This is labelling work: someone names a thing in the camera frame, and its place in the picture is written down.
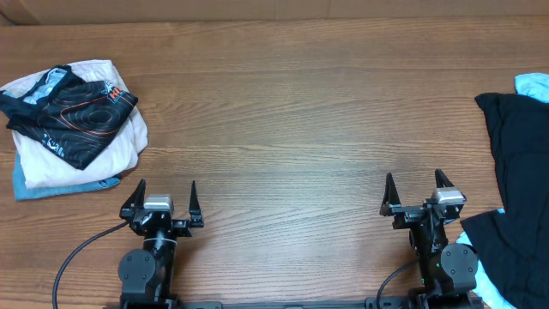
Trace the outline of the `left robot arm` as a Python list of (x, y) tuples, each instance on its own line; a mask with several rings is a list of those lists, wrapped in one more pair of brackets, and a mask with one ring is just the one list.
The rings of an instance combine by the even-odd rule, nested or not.
[(196, 185), (191, 185), (188, 219), (175, 219), (172, 198), (165, 194), (145, 195), (141, 180), (119, 211), (130, 229), (143, 237), (141, 249), (126, 253), (119, 262), (122, 308), (181, 308), (182, 301), (171, 292), (178, 239), (190, 230), (204, 227)]

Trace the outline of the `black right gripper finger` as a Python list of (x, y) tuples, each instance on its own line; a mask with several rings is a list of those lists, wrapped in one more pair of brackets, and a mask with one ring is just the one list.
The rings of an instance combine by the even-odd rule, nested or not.
[(387, 173), (381, 210), (392, 210), (393, 208), (400, 207), (401, 201), (395, 187), (395, 181), (393, 179), (392, 173)]
[(435, 170), (435, 180), (437, 188), (449, 188), (454, 186), (440, 168)]

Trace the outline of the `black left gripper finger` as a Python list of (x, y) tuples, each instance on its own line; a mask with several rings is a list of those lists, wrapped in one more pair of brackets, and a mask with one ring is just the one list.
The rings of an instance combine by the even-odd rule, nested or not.
[(193, 180), (191, 184), (191, 193), (190, 193), (190, 205), (189, 213), (192, 221), (201, 220), (201, 208), (198, 202), (197, 192), (196, 192), (196, 181)]
[(124, 202), (122, 209), (130, 209), (132, 207), (141, 208), (143, 205), (146, 191), (146, 179), (141, 179), (138, 186), (130, 197)]

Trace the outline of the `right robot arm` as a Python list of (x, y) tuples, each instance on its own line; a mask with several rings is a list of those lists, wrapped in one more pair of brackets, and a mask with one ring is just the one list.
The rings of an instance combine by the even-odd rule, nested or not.
[(445, 226), (460, 218), (466, 196), (446, 177), (435, 172), (436, 188), (421, 205), (404, 206), (393, 176), (385, 180), (379, 214), (393, 218), (394, 230), (406, 229), (416, 259), (389, 275), (377, 291), (375, 307), (382, 308), (386, 286), (400, 273), (414, 265), (419, 267), (422, 286), (411, 289), (391, 303), (399, 308), (481, 308), (482, 301), (470, 296), (476, 288), (477, 251), (467, 244), (451, 244)]

